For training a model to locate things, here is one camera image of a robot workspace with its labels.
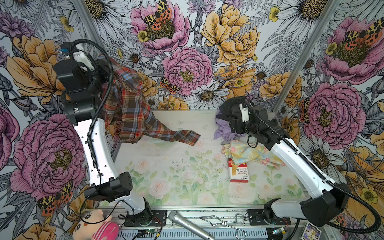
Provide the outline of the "red plaid cloth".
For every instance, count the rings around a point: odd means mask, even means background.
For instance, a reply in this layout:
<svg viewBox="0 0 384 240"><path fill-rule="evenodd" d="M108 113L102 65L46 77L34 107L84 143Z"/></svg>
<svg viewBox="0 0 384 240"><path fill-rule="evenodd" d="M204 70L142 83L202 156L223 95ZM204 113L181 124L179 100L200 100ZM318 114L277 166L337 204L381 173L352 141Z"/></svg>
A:
<svg viewBox="0 0 384 240"><path fill-rule="evenodd" d="M112 60L114 82L104 107L106 128L116 144L136 144L143 136L194 146L201 135L190 130L173 131L157 120L143 95L139 74Z"/></svg>

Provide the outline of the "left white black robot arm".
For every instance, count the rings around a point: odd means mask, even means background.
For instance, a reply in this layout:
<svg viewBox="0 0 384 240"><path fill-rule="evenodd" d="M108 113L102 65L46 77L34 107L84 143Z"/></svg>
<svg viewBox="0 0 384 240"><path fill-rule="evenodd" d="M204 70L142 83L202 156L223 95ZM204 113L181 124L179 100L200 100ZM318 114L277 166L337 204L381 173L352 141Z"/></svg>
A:
<svg viewBox="0 0 384 240"><path fill-rule="evenodd" d="M151 207L134 192L131 175L116 169L105 121L100 117L114 80L113 63L103 47L87 39L64 43L61 52L66 58L54 65L54 71L65 87L64 114L74 126L88 162L86 200L121 205L128 211L128 218L147 225L153 218Z"/></svg>

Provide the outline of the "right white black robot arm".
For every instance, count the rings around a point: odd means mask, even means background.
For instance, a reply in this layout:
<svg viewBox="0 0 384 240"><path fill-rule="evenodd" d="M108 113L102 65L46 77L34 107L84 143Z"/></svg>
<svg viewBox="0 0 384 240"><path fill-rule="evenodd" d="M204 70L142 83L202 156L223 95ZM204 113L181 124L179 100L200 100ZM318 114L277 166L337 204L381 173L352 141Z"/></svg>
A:
<svg viewBox="0 0 384 240"><path fill-rule="evenodd" d="M276 119L269 120L266 109L251 106L248 101L230 107L233 133L256 138L268 151L281 159L308 192L299 200L275 198L264 205L264 219L296 218L322 227L341 214L347 205L350 189L323 173L302 151Z"/></svg>

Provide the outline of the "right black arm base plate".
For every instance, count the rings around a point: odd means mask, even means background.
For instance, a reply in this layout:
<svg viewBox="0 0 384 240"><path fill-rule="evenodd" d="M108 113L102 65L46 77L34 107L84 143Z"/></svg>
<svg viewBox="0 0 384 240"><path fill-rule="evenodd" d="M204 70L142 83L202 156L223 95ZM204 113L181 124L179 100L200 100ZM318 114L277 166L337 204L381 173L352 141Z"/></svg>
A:
<svg viewBox="0 0 384 240"><path fill-rule="evenodd" d="M265 209L249 209L247 217L251 226L291 225L289 218L278 218L274 213Z"/></svg>

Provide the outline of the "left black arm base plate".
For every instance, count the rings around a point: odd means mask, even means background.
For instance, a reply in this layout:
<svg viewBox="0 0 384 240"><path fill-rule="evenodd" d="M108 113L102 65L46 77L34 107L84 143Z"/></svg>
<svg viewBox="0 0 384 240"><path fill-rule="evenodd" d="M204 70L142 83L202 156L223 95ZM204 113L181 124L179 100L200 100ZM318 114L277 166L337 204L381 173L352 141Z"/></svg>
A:
<svg viewBox="0 0 384 240"><path fill-rule="evenodd" d="M167 210L153 210L150 216L147 211L130 216L127 215L124 227L164 227L167 222Z"/></svg>

